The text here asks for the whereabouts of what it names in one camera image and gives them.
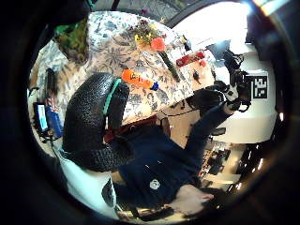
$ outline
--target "floral tablecloth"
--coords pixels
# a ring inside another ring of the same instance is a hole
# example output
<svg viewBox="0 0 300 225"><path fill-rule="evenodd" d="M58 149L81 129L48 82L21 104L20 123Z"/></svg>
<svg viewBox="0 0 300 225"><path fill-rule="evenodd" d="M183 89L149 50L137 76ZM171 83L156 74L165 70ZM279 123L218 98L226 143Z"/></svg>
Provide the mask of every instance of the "floral tablecloth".
<svg viewBox="0 0 300 225"><path fill-rule="evenodd" d="M110 72L113 76L120 77L123 67L127 67L142 72L158 82L157 91L143 89L134 84L128 85L130 94L123 125L147 118L193 95L190 78L192 71L189 67L176 68L182 77L180 82L176 82L157 52L132 47L130 43L134 41L134 37L129 36L127 30L139 19L141 16L119 11L92 12L87 21L89 57L81 66L68 61L53 41L39 52L32 73L37 73L37 86L40 93L43 93L46 69L51 68L56 72L58 88L56 106L62 123L71 96L95 71ZM171 28L158 22L154 23L166 34L166 44L178 38L178 34ZM170 60L175 62L184 55L185 49L184 46L179 46L167 53Z"/></svg>

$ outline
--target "black glove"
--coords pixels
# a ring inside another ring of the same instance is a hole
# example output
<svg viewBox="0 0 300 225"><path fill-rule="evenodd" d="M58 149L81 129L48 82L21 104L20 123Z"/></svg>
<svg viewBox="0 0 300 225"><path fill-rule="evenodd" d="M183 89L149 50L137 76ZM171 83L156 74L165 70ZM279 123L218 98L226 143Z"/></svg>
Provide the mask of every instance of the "black glove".
<svg viewBox="0 0 300 225"><path fill-rule="evenodd" d="M103 142L106 125L103 109L113 82L112 74L95 73L78 88L67 105L61 154L92 171L113 171L133 159L131 147L122 137L117 139L119 144L115 149Z"/></svg>
<svg viewBox="0 0 300 225"><path fill-rule="evenodd" d="M245 112L251 105L248 89L245 85L229 85L229 89L224 93L227 106L232 111ZM247 105L244 110L241 110L241 105Z"/></svg>

